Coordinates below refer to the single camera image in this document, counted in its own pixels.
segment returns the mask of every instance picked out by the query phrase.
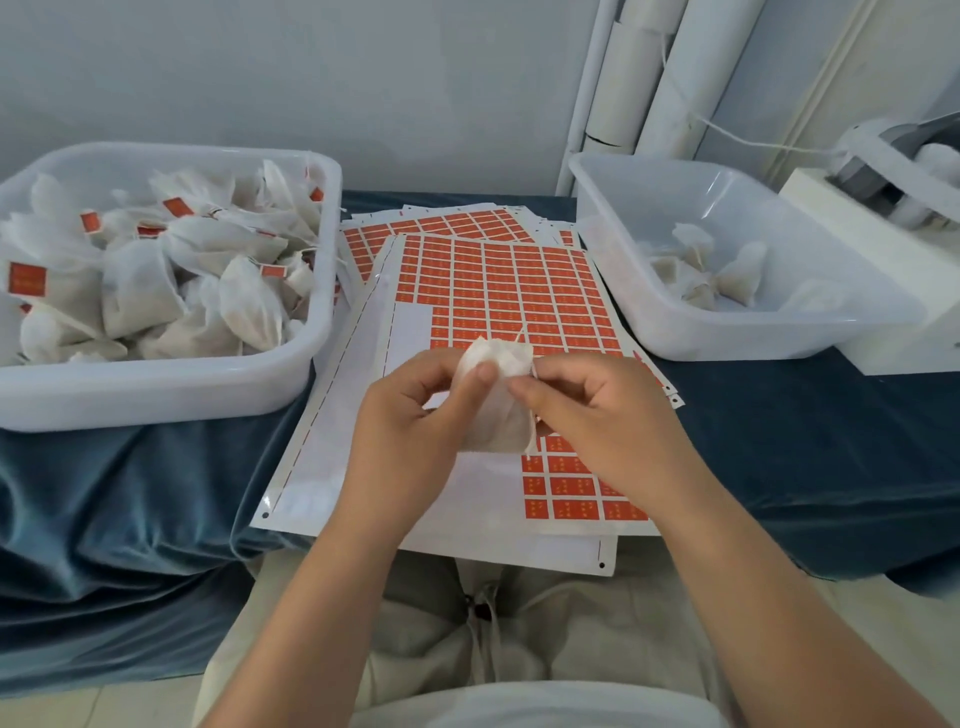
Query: white plastic tub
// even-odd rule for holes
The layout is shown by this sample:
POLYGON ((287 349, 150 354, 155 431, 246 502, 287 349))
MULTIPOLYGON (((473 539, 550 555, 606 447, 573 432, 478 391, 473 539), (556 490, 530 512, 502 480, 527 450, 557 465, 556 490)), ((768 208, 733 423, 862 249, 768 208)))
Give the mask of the white plastic tub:
MULTIPOLYGON (((330 330, 334 241, 343 187, 340 165, 308 152, 98 142, 41 157, 0 184, 0 218, 29 211, 30 187, 48 172, 84 207, 116 207, 110 190, 135 200, 153 199, 147 180, 155 171, 195 167, 214 174, 255 174, 263 159, 301 176, 304 164, 324 191, 316 283, 306 326, 291 342, 251 356, 206 359, 51 364, 0 368, 0 427, 43 431, 207 420, 271 412, 306 385, 310 359, 330 330)), ((0 241, 0 256, 8 249, 0 241)), ((0 293, 0 361, 19 349, 19 301, 0 293)))
POLYGON ((640 343, 678 361, 810 356, 881 327, 917 323, 923 306, 804 212, 746 175, 717 164, 580 154, 577 228, 640 343), (650 258, 679 244, 677 223, 716 239, 713 271, 741 246, 770 246, 756 307, 723 300, 705 311, 669 295, 650 258), (830 313, 780 313, 808 279, 842 283, 847 305, 830 313))

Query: white pipe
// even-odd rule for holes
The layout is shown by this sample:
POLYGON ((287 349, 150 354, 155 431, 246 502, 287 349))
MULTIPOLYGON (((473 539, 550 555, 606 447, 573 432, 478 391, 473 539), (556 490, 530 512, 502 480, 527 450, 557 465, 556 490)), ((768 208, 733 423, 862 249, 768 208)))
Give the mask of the white pipe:
POLYGON ((636 154, 690 159, 747 44, 765 0, 689 0, 636 154))
POLYGON ((627 0, 613 23, 587 120, 587 137, 631 154, 663 70, 661 36, 673 36, 686 0, 627 0))
POLYGON ((577 89, 577 100, 573 104, 573 115, 570 117, 570 130, 566 135, 564 160, 560 165, 560 177, 557 179, 555 194, 567 196, 573 189, 573 173, 570 172, 570 156, 580 151, 584 143, 584 130, 587 128, 587 117, 590 106, 593 104, 593 93, 597 88, 597 79, 600 78, 600 67, 607 52, 607 41, 619 3, 617 0, 600 0, 597 5, 597 15, 593 20, 593 32, 590 34, 590 45, 587 49, 587 59, 584 61, 584 72, 580 76, 580 87, 577 89))

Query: pile of tea bags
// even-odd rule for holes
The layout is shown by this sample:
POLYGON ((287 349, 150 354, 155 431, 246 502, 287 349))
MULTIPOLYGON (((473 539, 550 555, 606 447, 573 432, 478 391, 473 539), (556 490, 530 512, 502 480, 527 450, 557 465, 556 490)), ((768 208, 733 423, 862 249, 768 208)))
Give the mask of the pile of tea bags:
MULTIPOLYGON (((651 258, 654 272, 667 291, 684 303, 707 311, 717 309, 717 297, 723 296, 747 308, 756 305, 756 292, 763 281, 769 246, 761 241, 745 244, 736 258, 716 273, 710 271, 714 239, 696 225, 677 223, 673 236, 681 250, 651 258)), ((842 308, 851 298, 848 286, 832 280, 802 281, 780 306, 792 313, 828 313, 842 308)))
POLYGON ((154 174, 156 197, 82 209, 41 174, 0 222, 24 363, 265 352, 302 328, 323 192, 265 160, 249 178, 154 174))

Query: blue tablecloth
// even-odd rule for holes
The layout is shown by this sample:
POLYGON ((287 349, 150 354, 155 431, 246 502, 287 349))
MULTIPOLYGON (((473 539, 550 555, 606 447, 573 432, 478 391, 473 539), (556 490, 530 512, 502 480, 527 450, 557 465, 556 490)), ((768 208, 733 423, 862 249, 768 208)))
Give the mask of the blue tablecloth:
MULTIPOLYGON (((351 212, 564 198, 350 193, 351 212)), ((960 375, 861 376, 836 351, 660 362, 699 451, 808 570, 904 582, 960 561, 960 375)), ((284 545, 248 527, 306 400, 261 417, 0 431, 0 696, 203 671, 284 545)))

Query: tile floor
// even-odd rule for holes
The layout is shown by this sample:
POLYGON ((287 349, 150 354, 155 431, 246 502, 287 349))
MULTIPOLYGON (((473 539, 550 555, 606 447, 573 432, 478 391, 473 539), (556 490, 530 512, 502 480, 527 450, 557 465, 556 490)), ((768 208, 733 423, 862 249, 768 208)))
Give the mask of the tile floor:
MULTIPOLYGON (((827 602, 960 726, 960 592, 912 595, 883 578, 816 582, 827 602)), ((189 728, 201 677, 0 700, 3 728, 189 728)))
POLYGON ((200 675, 0 700, 3 728, 189 728, 200 675))

